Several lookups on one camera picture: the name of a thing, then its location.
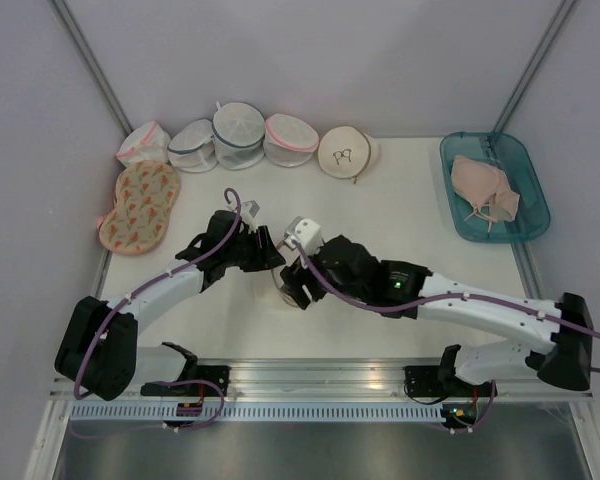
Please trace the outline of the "beige round glasses laundry bag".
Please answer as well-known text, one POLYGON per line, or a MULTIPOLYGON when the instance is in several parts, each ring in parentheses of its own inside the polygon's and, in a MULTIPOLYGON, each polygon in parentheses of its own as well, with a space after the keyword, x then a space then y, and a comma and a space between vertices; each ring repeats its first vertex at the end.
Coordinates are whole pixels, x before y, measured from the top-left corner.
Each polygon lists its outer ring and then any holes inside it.
MULTIPOLYGON (((276 245, 276 251, 278 253, 281 253, 284 249, 289 250, 289 247, 285 244, 285 242, 283 240, 281 240, 276 245)), ((292 309, 298 309, 299 306, 297 305, 297 303, 295 302, 295 300, 283 288, 282 279, 280 277, 281 271, 282 271, 282 266, 274 267, 270 271, 272 282, 273 282, 273 284, 274 284, 274 286, 275 286, 278 294, 280 295, 282 301, 286 305, 288 305, 290 308, 292 308, 292 309)))

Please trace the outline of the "pale pink bra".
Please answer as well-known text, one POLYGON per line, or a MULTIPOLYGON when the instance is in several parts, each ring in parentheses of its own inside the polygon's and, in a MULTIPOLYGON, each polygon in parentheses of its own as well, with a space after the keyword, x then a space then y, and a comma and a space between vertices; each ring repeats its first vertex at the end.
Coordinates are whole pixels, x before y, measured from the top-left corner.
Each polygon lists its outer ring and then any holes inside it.
POLYGON ((467 222, 475 217, 487 222, 487 232, 499 222, 513 222, 520 195, 514 192, 503 170, 466 156, 454 157, 451 182, 454 192, 470 206, 467 222))

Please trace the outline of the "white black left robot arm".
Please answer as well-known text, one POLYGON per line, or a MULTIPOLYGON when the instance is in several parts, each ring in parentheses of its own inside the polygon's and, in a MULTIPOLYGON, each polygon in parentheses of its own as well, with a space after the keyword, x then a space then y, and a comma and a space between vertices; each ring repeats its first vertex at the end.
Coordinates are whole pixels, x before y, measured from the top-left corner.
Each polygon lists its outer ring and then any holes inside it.
POLYGON ((206 231, 156 277, 119 297, 81 299, 56 354, 55 371, 73 381, 77 399, 94 394, 113 400, 135 384, 146 394, 194 393, 197 356, 173 342, 141 347, 140 334, 176 305, 208 290, 229 268, 252 273, 284 262, 267 226, 253 227, 236 212, 218 210, 206 231))

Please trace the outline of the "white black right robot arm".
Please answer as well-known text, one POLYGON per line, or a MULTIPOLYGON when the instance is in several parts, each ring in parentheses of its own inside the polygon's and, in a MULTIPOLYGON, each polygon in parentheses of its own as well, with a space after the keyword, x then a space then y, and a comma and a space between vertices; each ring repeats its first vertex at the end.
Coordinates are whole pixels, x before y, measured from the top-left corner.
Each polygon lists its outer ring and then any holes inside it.
POLYGON ((344 236, 310 244, 293 234, 284 242, 298 258, 281 271, 282 289, 302 310, 332 294, 387 318, 445 321, 498 336, 496 343, 444 349, 435 372, 448 396, 526 375, 566 391, 591 386, 590 323, 578 295, 559 302, 497 295, 424 266, 379 260, 344 236))

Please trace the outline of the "beige round bag with glasses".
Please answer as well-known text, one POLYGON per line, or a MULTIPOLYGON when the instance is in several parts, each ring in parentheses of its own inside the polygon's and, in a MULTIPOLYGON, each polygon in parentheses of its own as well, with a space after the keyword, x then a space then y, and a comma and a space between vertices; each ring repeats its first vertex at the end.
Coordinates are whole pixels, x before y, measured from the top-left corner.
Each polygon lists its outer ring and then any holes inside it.
POLYGON ((356 184, 380 157, 378 142, 353 126, 329 130, 321 139, 318 165, 330 177, 356 184))

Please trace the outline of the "white pink-zip mesh bag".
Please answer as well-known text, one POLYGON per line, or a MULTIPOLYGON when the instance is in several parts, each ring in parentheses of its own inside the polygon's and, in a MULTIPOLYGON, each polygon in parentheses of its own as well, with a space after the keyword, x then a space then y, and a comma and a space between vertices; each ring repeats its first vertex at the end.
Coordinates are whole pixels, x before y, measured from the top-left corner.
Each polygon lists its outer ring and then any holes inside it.
POLYGON ((303 120, 276 113, 266 119, 263 148, 275 165, 298 167, 308 162, 319 145, 318 133, 303 120))

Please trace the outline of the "tall white blue-zip mesh bag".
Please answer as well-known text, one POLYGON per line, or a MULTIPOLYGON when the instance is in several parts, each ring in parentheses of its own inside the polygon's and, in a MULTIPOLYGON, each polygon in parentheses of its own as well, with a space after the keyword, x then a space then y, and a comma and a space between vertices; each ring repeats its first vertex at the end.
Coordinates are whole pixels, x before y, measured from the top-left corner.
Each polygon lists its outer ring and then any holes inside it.
POLYGON ((265 119, 242 102, 216 103, 212 118, 215 156, 228 170, 243 170, 264 157, 265 119))

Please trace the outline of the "white blue-trim mesh bag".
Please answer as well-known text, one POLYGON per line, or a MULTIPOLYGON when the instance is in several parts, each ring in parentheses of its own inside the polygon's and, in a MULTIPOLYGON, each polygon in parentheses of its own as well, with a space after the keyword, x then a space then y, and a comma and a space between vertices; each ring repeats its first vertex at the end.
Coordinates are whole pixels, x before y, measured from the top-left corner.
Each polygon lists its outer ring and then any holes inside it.
POLYGON ((187 173, 205 173, 217 165, 212 123, 196 120, 178 133, 167 147, 171 165, 187 173))

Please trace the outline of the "floral peanut-shaped laundry bag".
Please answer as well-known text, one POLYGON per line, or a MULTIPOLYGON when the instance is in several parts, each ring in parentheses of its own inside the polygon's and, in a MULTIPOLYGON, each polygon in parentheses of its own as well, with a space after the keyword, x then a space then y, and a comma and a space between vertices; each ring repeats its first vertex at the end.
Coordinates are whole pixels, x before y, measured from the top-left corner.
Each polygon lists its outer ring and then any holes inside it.
POLYGON ((179 191, 179 175, 169 164, 145 160, 129 165, 116 180, 112 210, 99 220, 101 244, 125 256, 155 249, 166 234, 179 191))

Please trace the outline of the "white pink-trim mesh bag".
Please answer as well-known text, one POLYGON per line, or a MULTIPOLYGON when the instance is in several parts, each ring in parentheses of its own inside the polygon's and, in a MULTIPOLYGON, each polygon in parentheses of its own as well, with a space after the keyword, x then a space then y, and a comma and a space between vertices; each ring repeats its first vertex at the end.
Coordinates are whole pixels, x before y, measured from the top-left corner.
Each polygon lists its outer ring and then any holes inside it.
POLYGON ((141 161, 168 162, 170 135, 156 121, 149 121, 134 130, 122 143, 115 158, 125 167, 141 161))

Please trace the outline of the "teal transparent plastic bin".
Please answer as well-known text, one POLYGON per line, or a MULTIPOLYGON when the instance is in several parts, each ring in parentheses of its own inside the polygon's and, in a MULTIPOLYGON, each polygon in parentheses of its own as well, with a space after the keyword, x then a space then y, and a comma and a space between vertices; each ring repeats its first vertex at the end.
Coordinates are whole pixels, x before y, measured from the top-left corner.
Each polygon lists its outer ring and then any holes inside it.
POLYGON ((455 132, 441 141, 440 156, 451 216, 462 238, 480 243, 523 243, 541 236, 548 229, 549 208, 528 152, 518 139, 499 132, 455 132), (488 233, 486 221, 475 217, 464 221, 471 206, 452 187, 451 171, 456 155, 505 172, 511 189, 520 195, 513 222, 495 223, 488 233))

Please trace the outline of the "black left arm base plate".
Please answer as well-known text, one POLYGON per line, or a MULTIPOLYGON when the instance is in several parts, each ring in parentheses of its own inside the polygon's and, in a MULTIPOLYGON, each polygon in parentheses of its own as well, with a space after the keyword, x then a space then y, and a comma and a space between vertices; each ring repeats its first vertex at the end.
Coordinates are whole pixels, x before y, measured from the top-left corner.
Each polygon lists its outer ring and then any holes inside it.
POLYGON ((173 381, 145 383, 140 394, 144 397, 219 398, 227 394, 229 374, 227 365, 190 364, 173 381))

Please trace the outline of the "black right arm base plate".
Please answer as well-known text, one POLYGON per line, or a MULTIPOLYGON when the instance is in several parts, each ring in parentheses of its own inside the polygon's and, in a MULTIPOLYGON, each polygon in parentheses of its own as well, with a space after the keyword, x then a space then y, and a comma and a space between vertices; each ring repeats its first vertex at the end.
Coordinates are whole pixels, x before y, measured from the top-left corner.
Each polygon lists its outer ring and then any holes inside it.
POLYGON ((403 371, 406 395, 418 401, 488 398, 491 395, 489 382, 472 385, 454 375, 440 374, 438 366, 412 365, 405 366, 403 371))

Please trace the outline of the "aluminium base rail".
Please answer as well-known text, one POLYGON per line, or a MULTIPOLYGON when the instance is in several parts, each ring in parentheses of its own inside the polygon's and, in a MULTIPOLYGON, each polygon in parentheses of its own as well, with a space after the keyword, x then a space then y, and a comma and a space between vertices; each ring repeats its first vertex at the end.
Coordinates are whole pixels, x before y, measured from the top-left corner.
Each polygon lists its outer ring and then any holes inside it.
MULTIPOLYGON (((404 367, 433 365, 433 358, 387 359, 203 359, 200 367, 226 365, 231 401, 389 401, 404 398, 404 367)), ((497 401, 591 402, 593 394, 542 383, 532 374, 496 380, 497 401)), ((73 399, 73 383, 55 374, 51 400, 73 399)))

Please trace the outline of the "left aluminium corner post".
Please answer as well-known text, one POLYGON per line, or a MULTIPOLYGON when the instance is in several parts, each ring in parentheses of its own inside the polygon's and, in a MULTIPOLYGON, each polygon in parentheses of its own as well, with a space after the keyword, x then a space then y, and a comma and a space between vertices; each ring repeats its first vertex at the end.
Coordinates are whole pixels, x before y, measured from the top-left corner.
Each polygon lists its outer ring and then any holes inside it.
POLYGON ((115 124, 123 135, 129 135, 132 131, 131 123, 70 5, 65 0, 48 0, 47 3, 75 49, 115 124))

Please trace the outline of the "aluminium corner post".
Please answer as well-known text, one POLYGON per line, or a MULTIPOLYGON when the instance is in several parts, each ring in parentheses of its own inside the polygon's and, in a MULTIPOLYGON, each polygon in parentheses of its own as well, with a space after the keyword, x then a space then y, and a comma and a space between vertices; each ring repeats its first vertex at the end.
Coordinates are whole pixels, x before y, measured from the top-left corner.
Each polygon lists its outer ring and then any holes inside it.
POLYGON ((514 88, 506 100, 493 128, 493 132, 503 132, 510 123, 516 109, 524 99, 536 75, 541 70, 551 49, 579 6, 579 0, 561 0, 551 16, 540 40, 522 70, 514 88))
POLYGON ((65 0, 48 0, 47 3, 75 49, 115 124, 123 135, 129 135, 132 131, 131 123, 70 5, 65 0))

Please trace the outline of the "right aluminium corner post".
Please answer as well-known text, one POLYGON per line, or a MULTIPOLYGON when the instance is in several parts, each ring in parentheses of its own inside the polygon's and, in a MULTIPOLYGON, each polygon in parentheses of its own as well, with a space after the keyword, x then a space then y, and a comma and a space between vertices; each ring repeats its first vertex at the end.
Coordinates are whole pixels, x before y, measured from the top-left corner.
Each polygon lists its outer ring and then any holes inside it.
POLYGON ((510 123, 516 109, 524 99, 536 75, 541 70, 551 49, 579 6, 579 0, 561 0, 551 16, 540 40, 522 70, 514 88, 506 100, 493 128, 493 132, 503 132, 510 123))

